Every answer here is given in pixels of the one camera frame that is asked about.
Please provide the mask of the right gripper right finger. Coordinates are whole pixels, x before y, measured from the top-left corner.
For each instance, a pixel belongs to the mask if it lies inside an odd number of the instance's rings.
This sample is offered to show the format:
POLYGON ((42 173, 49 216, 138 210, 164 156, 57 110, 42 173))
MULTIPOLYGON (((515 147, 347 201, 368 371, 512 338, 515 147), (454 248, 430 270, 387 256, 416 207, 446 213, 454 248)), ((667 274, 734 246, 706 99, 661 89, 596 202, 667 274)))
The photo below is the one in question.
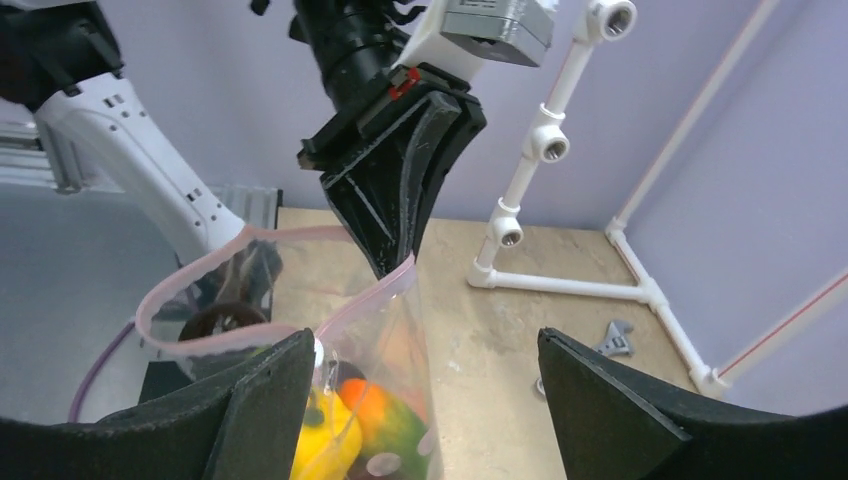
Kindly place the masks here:
POLYGON ((570 479, 844 479, 847 409, 792 416, 715 400, 602 356, 563 332, 538 364, 570 479))

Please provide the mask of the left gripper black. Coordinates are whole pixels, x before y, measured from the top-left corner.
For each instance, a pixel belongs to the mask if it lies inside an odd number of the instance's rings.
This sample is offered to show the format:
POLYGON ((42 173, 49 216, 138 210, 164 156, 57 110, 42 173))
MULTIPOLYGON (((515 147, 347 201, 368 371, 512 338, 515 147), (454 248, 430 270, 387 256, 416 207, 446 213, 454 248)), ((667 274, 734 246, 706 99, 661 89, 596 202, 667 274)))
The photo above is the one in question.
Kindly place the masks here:
POLYGON ((297 155, 378 279, 418 256, 448 173, 487 125, 469 84, 435 65, 399 63, 403 26, 428 7, 297 1, 292 40, 308 45, 335 115, 297 155))

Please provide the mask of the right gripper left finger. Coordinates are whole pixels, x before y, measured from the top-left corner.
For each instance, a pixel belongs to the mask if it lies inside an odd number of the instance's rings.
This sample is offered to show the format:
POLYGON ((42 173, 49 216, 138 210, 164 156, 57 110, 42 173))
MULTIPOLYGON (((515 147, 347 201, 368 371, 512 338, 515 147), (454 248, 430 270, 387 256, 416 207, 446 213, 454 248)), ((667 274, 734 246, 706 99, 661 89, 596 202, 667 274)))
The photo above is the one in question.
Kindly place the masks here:
POLYGON ((1 421, 4 479, 287 479, 314 370, 299 330, 221 373, 95 423, 1 421))

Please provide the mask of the yellow lemon toy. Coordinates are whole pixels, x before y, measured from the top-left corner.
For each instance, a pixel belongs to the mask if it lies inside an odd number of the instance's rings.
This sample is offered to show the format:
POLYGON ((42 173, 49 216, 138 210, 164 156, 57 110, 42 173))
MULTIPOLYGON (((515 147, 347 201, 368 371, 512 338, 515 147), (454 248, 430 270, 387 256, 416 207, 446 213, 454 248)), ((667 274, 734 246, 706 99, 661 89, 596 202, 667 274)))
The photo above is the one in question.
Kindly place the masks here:
POLYGON ((289 478, 346 479, 362 445, 363 434, 358 420, 339 395, 312 387, 289 478))

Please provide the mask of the clear zip top bag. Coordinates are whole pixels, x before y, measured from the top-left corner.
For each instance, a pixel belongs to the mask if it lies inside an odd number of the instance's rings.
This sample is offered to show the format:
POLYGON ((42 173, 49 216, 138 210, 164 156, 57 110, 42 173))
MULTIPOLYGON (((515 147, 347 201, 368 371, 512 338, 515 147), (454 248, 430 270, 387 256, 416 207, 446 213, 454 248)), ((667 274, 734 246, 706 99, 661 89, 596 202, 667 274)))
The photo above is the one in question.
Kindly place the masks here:
POLYGON ((430 426, 429 476, 444 467, 415 258, 374 276, 339 226, 244 228, 166 277, 142 300, 142 339, 199 380, 237 366, 293 333, 314 337, 310 384, 337 393, 349 378, 377 383, 430 426))

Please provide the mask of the orange green mango toy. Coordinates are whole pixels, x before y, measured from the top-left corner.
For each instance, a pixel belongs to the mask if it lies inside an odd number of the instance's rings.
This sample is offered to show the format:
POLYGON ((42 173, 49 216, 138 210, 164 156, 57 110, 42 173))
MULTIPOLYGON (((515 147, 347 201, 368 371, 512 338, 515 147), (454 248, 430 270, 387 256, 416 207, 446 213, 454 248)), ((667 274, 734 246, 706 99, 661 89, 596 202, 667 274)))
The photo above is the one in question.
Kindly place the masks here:
POLYGON ((433 447, 431 429, 402 398, 362 378, 344 380, 339 398, 362 433, 364 471, 379 479, 426 479, 433 447))

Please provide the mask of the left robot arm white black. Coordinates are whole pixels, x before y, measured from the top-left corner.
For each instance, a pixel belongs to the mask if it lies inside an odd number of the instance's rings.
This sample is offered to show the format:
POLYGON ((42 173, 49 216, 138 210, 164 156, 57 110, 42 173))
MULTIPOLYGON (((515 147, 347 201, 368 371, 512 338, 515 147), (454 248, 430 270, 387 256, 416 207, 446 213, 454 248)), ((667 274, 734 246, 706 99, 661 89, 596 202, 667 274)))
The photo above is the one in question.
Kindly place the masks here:
MULTIPOLYGON (((446 3, 298 1, 290 37, 308 45, 334 116, 297 159, 319 173, 342 236, 381 283, 418 255, 444 180, 486 126, 451 47, 419 55, 446 3)), ((73 142, 165 235, 186 271, 226 261, 250 235, 158 128, 124 73, 119 44, 94 1, 1 5, 1 95, 73 142)))

